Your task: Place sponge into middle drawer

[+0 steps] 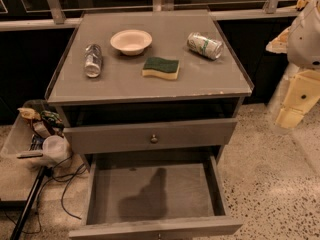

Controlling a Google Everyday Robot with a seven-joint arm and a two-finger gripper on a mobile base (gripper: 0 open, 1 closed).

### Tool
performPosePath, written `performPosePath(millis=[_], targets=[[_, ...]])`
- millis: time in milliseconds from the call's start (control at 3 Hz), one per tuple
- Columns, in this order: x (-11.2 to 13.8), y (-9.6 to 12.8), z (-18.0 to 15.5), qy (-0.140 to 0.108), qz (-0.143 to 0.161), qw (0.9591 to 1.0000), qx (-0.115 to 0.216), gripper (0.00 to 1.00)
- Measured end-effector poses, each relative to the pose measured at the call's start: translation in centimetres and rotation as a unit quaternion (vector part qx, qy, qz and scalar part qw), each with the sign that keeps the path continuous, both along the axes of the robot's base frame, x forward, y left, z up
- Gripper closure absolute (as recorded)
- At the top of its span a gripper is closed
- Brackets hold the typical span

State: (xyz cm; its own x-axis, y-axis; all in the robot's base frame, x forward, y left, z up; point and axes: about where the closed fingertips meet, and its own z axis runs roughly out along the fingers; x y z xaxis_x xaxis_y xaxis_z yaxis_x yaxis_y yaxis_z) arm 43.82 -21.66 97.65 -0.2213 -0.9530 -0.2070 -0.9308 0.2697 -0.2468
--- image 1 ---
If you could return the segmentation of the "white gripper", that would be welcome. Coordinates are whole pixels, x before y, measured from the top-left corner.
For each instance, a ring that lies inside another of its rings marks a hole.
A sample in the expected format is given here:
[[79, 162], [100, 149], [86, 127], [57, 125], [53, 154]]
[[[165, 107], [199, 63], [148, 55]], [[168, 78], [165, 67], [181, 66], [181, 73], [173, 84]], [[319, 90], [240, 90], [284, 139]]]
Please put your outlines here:
[[282, 102], [276, 124], [282, 128], [295, 128], [320, 100], [320, 0], [310, 0], [305, 8], [266, 50], [286, 54], [288, 61], [300, 68], [308, 68], [294, 75]]

